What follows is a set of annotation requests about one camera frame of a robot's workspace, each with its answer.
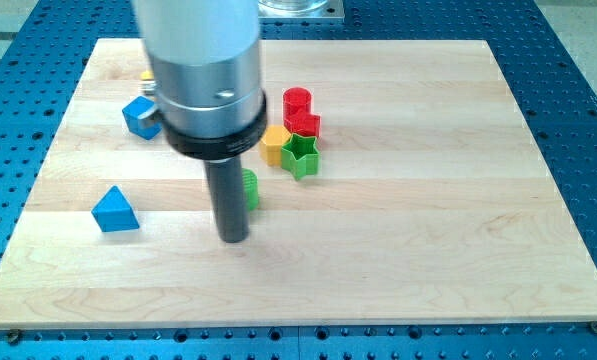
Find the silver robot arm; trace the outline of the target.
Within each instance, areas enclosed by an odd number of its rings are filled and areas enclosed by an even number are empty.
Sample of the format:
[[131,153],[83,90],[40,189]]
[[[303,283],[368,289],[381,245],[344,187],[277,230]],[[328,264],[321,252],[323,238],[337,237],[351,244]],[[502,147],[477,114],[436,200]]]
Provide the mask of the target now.
[[169,144],[201,160],[242,154],[267,126],[256,0],[133,0]]

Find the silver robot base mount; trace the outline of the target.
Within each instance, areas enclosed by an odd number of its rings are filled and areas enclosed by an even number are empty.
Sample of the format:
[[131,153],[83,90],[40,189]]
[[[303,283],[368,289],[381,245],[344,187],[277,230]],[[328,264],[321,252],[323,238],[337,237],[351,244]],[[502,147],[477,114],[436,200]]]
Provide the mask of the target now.
[[259,0],[259,18],[280,20],[331,20],[345,18],[343,0]]

